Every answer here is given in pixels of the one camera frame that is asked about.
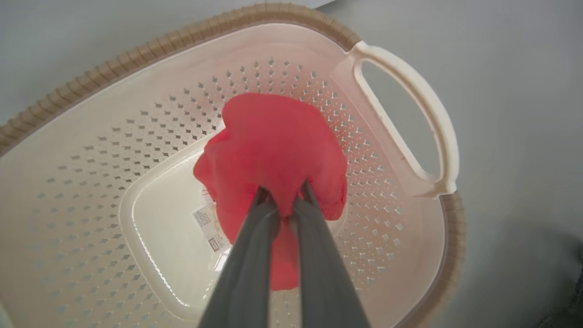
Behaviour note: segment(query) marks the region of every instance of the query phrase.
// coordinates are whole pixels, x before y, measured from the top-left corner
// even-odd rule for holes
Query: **basket handle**
[[[383,48],[369,46],[365,42],[360,41],[354,46],[353,51],[359,55],[354,64],[354,77],[356,78],[356,82],[359,84],[360,89],[368,101],[373,105],[377,115],[387,128],[391,137],[395,140],[412,169],[421,179],[433,185],[434,189],[432,194],[434,196],[454,193],[457,190],[455,181],[459,174],[458,143],[449,115],[435,91],[433,91],[427,81],[409,64]],[[382,108],[381,103],[364,79],[362,73],[363,61],[368,61],[376,65],[397,80],[421,108],[433,133],[440,156],[440,176],[438,178],[427,173],[419,165],[393,122]]]

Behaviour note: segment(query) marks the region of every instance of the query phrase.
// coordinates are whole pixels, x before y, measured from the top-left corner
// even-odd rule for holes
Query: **brown woven rim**
[[[354,32],[335,19],[303,6],[257,4],[223,13],[125,52],[54,90],[0,127],[0,156],[44,124],[120,79],[209,40],[265,23],[304,26],[326,36],[346,51],[360,41]],[[461,198],[454,193],[441,196],[440,200],[448,232],[440,275],[399,327],[428,326],[438,311],[449,303],[461,275],[466,232]]]

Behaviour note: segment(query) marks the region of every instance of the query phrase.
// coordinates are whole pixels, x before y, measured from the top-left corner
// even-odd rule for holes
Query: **white sticker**
[[[220,228],[219,220],[215,213],[215,204],[210,197],[206,200],[207,204],[192,213],[192,216],[194,217],[194,220],[196,220],[198,226],[201,227],[203,235],[205,235],[206,240],[209,242],[210,248],[212,248],[214,252],[218,252],[229,247],[230,244]]]

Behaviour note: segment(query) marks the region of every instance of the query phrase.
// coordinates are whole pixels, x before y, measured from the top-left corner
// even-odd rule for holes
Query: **crumpled fabric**
[[[225,129],[209,140],[194,176],[216,202],[234,244],[257,189],[270,191],[281,217],[272,245],[271,289],[298,287],[298,243],[289,227],[293,201],[307,179],[326,220],[346,202],[347,161],[320,111],[279,95],[247,93],[223,109]]]

